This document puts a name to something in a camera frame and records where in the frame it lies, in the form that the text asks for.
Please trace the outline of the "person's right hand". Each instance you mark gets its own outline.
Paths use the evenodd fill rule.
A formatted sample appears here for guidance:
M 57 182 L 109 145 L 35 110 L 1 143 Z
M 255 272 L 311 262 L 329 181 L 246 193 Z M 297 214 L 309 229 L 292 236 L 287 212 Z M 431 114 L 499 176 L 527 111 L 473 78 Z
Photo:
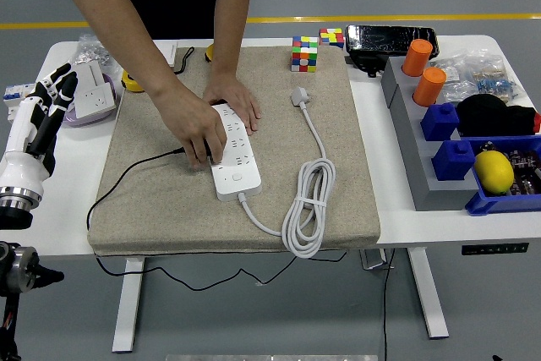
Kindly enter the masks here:
M 161 118 L 196 169 L 210 157 L 220 162 L 227 136 L 219 114 L 206 101 L 187 89 L 169 90 L 156 100 Z

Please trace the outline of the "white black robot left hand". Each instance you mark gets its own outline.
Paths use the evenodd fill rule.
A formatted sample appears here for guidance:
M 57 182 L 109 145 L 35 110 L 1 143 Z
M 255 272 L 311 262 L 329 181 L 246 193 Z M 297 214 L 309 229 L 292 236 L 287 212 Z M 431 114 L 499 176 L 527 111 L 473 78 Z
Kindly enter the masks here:
M 54 145 L 74 100 L 77 74 L 69 63 L 36 82 L 19 103 L 1 161 L 1 190 L 27 189 L 42 195 L 54 170 Z

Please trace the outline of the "person's left hand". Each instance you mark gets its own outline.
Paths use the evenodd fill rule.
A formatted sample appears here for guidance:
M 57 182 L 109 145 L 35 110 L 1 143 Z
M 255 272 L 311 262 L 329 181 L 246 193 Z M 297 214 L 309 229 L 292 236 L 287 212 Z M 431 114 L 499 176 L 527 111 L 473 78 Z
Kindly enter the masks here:
M 203 100 L 211 105 L 220 101 L 228 103 L 243 122 L 248 135 L 258 130 L 261 119 L 260 104 L 234 74 L 212 74 L 205 87 Z

